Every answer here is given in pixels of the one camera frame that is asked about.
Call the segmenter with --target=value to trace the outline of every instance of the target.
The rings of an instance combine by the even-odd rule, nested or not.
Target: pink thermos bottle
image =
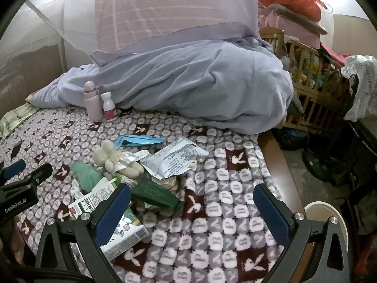
[[[90,121],[101,121],[103,118],[101,99],[99,91],[92,81],[88,81],[84,85],[84,100]]]

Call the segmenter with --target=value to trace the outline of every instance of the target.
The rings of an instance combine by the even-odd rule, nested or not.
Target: blue plastic package
[[[163,138],[152,137],[149,135],[123,135],[114,141],[116,147],[140,147],[161,144]]]

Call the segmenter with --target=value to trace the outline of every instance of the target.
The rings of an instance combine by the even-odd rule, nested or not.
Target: white plastic bottle
[[[103,100],[103,110],[105,112],[106,119],[113,121],[117,119],[115,103],[111,99],[111,92],[105,92],[101,95]]]

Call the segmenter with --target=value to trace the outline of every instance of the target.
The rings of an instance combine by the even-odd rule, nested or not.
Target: beige bucket
[[[343,217],[340,215],[336,208],[323,201],[315,201],[309,203],[304,208],[307,218],[310,220],[327,221],[327,219],[332,216],[338,218],[340,227],[342,228],[344,242],[346,243],[346,248],[348,251],[348,232],[346,223],[344,222]]]

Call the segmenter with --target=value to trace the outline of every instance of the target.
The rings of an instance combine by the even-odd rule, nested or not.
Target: metal screw
[[[338,218],[336,218],[336,217],[330,217],[330,221],[331,221],[333,224],[335,224],[335,225],[337,225],[338,222],[339,222]]]
[[[297,220],[304,220],[305,216],[303,213],[295,213],[295,218]]]
[[[87,219],[89,219],[89,217],[90,217],[90,213],[83,213],[83,214],[80,215],[80,218],[82,220],[87,220]]]
[[[55,222],[55,219],[53,219],[53,218],[48,218],[47,221],[46,221],[46,223],[47,223],[49,226],[52,225],[54,222]]]

